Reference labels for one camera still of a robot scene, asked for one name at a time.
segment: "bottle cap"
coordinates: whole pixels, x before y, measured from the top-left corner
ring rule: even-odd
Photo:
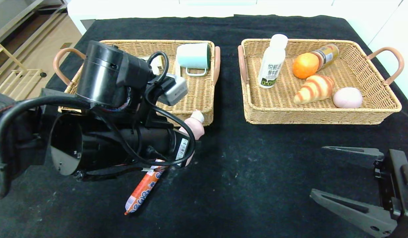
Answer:
[[[193,111],[191,118],[196,119],[200,121],[201,123],[204,123],[204,115],[199,110]]]
[[[284,49],[287,45],[287,36],[283,34],[276,34],[272,36],[270,41],[270,47],[275,47],[278,49]]]

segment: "metal can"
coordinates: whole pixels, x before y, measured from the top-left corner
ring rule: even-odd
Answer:
[[[331,64],[337,58],[337,56],[339,55],[339,49],[333,44],[328,44],[318,50],[312,51],[311,53],[315,54],[318,57],[318,71]]]

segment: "black cable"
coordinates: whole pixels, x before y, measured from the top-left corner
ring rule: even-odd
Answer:
[[[130,167],[130,168],[124,169],[124,170],[119,171],[119,172],[114,172],[114,173],[104,174],[104,175],[93,175],[93,174],[85,173],[84,177],[80,181],[83,181],[83,182],[95,182],[95,181],[103,181],[103,180],[108,180],[108,179],[116,179],[118,176],[124,175],[126,173],[130,173],[130,172],[133,172],[133,171],[144,171],[144,168],[142,168],[142,167]]]
[[[157,51],[148,58],[147,64],[151,65],[152,60],[155,59],[157,56],[163,56],[163,58],[164,58],[163,73],[160,74],[160,76],[158,77],[157,80],[155,80],[156,82],[160,82],[161,80],[163,80],[166,77],[166,74],[169,72],[169,57],[167,57],[166,53],[164,53],[162,51]]]
[[[150,99],[149,99],[148,96],[149,96],[149,92],[152,91],[152,87],[155,87],[155,85],[151,86],[151,87],[149,88],[149,90],[147,90],[147,91],[145,92],[145,102],[146,102],[147,104],[149,104],[150,107],[152,107],[152,109],[155,110],[157,113],[160,113],[161,115],[163,115],[163,116],[165,116],[165,117],[168,117],[168,118],[172,119],[173,121],[177,122],[177,123],[178,123],[181,127],[183,127],[183,128],[186,130],[186,132],[188,133],[189,141],[190,141],[190,144],[189,144],[189,146],[188,146],[188,147],[189,147],[189,150],[187,150],[187,153],[186,153],[186,155],[183,156],[183,158],[180,158],[180,159],[178,159],[178,160],[173,161],[174,164],[181,163],[181,162],[187,160],[189,157],[191,157],[192,154],[193,154],[193,152],[195,151],[195,136],[194,136],[194,133],[192,132],[191,128],[189,128],[189,126],[188,126],[184,121],[180,120],[177,116],[175,116],[175,115],[169,113],[168,111],[163,110],[163,109],[161,109],[160,107],[157,107],[155,104],[153,104],[153,103],[150,101]]]
[[[4,106],[0,107],[0,113],[5,112],[6,110],[9,110],[10,108],[14,107],[15,104],[17,104],[16,101],[14,103],[12,103],[12,104],[4,105]]]
[[[76,98],[68,96],[49,96],[29,99],[26,101],[19,102],[14,105],[13,108],[9,109],[3,116],[0,118],[0,198],[6,196],[9,192],[10,181],[9,174],[7,172],[7,164],[3,155],[3,146],[2,143],[6,141],[6,133],[9,130],[10,125],[20,114],[24,113],[26,110],[29,110],[34,107],[39,107],[42,105],[56,105],[56,106],[66,106],[74,107],[78,109],[90,109],[91,106],[85,101],[80,101]]]
[[[132,147],[127,143],[127,141],[125,140],[125,138],[123,138],[122,134],[120,133],[120,131],[118,130],[118,128],[116,127],[116,125],[107,118],[107,116],[99,109],[100,106],[95,106],[92,108],[91,112],[94,113],[95,115],[97,115],[99,118],[101,118],[101,120],[107,125],[107,127],[113,131],[113,133],[115,134],[115,136],[119,139],[120,144],[122,145],[123,149],[125,149],[125,151],[133,158],[137,158],[141,163],[147,164],[147,165],[155,165],[155,166],[170,166],[170,165],[175,165],[178,163],[182,163],[183,161],[187,160],[190,156],[192,156],[194,149],[195,149],[195,138],[192,137],[191,141],[191,149],[188,151],[188,153],[186,153],[186,155],[178,160],[175,161],[163,161],[163,162],[156,162],[156,161],[149,161],[147,159],[142,158],[139,154],[136,153],[136,151],[134,149],[132,149]]]
[[[102,110],[104,110],[106,112],[119,112],[119,111],[122,111],[122,110],[126,109],[126,107],[128,107],[130,105],[130,101],[132,99],[132,89],[130,87],[126,87],[126,94],[127,94],[126,102],[124,104],[122,104],[120,107],[116,107],[116,108],[102,107]]]
[[[136,133],[138,134],[138,151],[136,151],[136,154],[139,155],[139,153],[142,150],[142,133],[141,130],[139,129],[139,127],[136,127]]]

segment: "robotic arm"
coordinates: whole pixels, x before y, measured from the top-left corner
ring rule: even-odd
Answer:
[[[157,56],[166,62],[160,75],[154,75],[150,66]],[[174,105],[187,94],[186,81],[168,74],[168,67],[163,52],[144,61],[91,41],[75,96],[45,90],[52,96],[12,101],[0,95],[0,198],[28,166],[44,164],[47,150],[62,175],[80,181],[114,178],[148,165],[185,166],[195,150],[193,133],[182,120],[156,106],[158,100]],[[54,116],[56,106],[81,113],[71,110]],[[174,129],[167,117],[188,135]],[[176,159],[182,139],[188,140],[187,150]],[[114,166],[130,167],[88,174]]]

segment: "white bottle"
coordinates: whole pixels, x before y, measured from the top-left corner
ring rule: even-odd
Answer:
[[[258,74],[258,84],[260,87],[269,89],[274,86],[286,57],[286,52],[284,51],[286,45],[287,36],[282,34],[272,36],[270,46],[264,52],[260,74]]]

